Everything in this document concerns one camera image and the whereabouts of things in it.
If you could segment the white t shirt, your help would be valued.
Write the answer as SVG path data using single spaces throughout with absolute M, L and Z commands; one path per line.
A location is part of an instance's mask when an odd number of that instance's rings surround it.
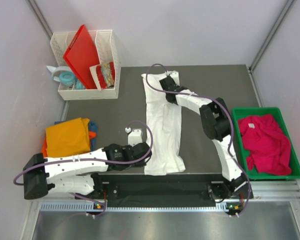
M 144 174 L 164 176 L 183 172 L 186 167 L 179 156 L 182 108 L 166 100 L 160 80 L 166 74 L 142 74 L 146 102 L 146 124 L 153 135 L 152 156 L 144 167 Z

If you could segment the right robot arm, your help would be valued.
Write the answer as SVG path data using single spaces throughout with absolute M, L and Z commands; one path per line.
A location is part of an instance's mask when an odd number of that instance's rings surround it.
M 159 81 L 169 103 L 185 107 L 200 116 L 205 135 L 212 140 L 221 163 L 223 192 L 235 198 L 247 187 L 251 197 L 251 184 L 247 173 L 240 166 L 234 149 L 234 125 L 222 98 L 199 96 L 186 87 L 175 83 L 171 76 Z

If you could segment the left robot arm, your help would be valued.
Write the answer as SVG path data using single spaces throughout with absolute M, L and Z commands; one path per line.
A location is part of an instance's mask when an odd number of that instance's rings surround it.
M 74 193 L 99 198 L 104 191 L 96 173 L 141 168 L 152 156 L 146 142 L 135 145 L 112 143 L 97 150 L 65 157 L 37 153 L 22 169 L 23 197 L 36 200 L 49 194 Z

